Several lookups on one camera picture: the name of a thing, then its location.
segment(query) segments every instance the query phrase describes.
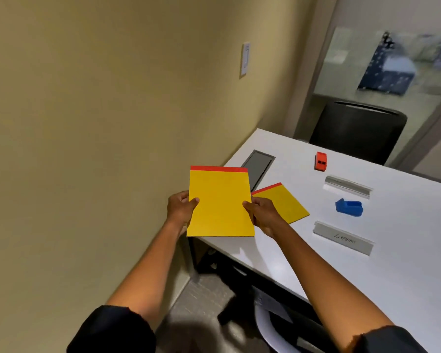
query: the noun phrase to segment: chair backrest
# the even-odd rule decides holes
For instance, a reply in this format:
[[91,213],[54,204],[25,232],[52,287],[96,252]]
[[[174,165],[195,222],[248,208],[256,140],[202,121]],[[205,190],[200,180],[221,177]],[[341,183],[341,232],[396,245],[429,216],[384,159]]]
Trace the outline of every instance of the chair backrest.
[[406,122],[401,112],[333,101],[323,109],[309,143],[384,165]]

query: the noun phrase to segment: hand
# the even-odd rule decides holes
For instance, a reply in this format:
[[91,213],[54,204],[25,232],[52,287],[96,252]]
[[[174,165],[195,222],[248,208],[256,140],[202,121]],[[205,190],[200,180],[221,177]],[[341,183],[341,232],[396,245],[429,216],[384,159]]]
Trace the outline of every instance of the hand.
[[252,197],[252,202],[243,202],[253,225],[256,225],[267,236],[274,237],[273,227],[280,223],[286,223],[277,212],[273,202],[268,198]]
[[168,198],[168,205],[166,206],[167,215],[166,221],[176,223],[182,228],[180,235],[188,229],[189,221],[193,215],[193,210],[199,203],[199,198],[193,198],[188,201],[188,190],[176,193]]

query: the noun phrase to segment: blue toy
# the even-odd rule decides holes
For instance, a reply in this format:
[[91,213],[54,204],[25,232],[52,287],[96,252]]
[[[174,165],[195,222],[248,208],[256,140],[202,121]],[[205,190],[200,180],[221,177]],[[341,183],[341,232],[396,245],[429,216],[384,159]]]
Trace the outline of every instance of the blue toy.
[[352,216],[361,216],[363,206],[358,201],[345,201],[343,198],[335,203],[337,212],[349,214]]

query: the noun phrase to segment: black sleeve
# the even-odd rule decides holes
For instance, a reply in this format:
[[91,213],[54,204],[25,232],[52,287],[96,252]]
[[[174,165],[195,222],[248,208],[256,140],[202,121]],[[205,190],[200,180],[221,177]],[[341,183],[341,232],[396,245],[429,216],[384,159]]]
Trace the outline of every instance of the black sleeve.
[[100,306],[83,322],[67,353],[154,353],[156,339],[147,321],[127,307]]
[[386,326],[361,335],[353,353],[427,353],[407,330]]

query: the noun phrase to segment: notepad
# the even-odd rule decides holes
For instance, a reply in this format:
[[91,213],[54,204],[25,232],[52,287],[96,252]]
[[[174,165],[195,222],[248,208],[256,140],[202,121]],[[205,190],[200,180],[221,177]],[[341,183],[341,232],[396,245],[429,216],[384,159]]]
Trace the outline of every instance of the notepad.
[[248,170],[243,167],[191,166],[189,200],[198,197],[188,237],[253,237],[255,229],[243,207],[251,202]]
[[273,201],[279,215],[291,224],[309,215],[309,212],[299,203],[297,199],[282,185],[282,183],[252,192],[254,197],[264,197]]

